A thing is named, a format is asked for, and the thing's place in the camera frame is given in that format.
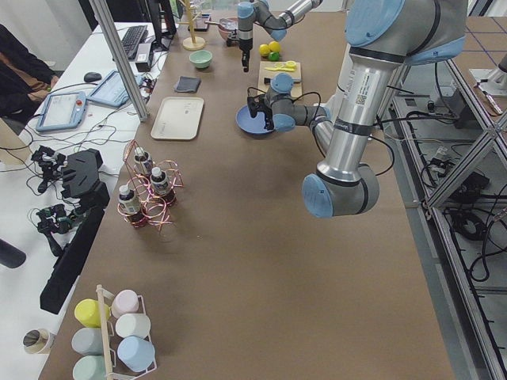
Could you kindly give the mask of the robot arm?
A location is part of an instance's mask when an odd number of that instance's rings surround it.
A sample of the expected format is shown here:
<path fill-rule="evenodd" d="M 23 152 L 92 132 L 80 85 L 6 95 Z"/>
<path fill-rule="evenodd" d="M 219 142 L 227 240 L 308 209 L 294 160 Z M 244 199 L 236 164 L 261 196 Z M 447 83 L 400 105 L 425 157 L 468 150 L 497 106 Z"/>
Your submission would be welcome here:
<path fill-rule="evenodd" d="M 307 210 L 319 218 L 358 215 L 379 197 L 379 182 L 361 161 L 383 95 L 403 64 L 437 63 L 464 46 L 465 1 L 355 1 L 345 22 L 352 66 L 337 114 L 297 104 L 293 81 L 277 74 L 266 93 L 249 97 L 252 116 L 262 112 L 274 131 L 310 128 L 326 155 L 302 186 Z"/>
<path fill-rule="evenodd" d="M 250 69 L 250 52 L 254 41 L 254 24 L 260 25 L 273 40 L 280 42 L 287 29 L 300 22 L 311 10 L 319 7 L 321 0 L 300 0 L 293 3 L 279 16 L 275 16 L 267 1 L 244 1 L 237 5 L 238 46 L 242 51 L 242 69 Z"/>

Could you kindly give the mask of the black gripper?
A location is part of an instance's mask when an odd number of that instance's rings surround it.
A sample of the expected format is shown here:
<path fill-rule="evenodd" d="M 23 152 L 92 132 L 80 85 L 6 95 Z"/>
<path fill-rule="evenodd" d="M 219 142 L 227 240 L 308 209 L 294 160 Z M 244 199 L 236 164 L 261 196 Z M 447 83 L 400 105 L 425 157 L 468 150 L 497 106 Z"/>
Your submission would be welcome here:
<path fill-rule="evenodd" d="M 235 29 L 229 32 L 226 38 L 226 45 L 228 47 L 231 47 L 233 44 L 237 44 L 242 51 L 241 62 L 245 73 L 250 70 L 250 51 L 253 48 L 253 38 L 253 29 Z"/>
<path fill-rule="evenodd" d="M 266 99 L 265 93 L 260 93 L 253 97 L 247 97 L 247 107 L 251 118 L 256 118 L 259 112 L 264 115 L 265 118 L 264 129 L 266 131 L 274 130 L 273 113 L 271 108 L 269 107 L 269 102 Z"/>

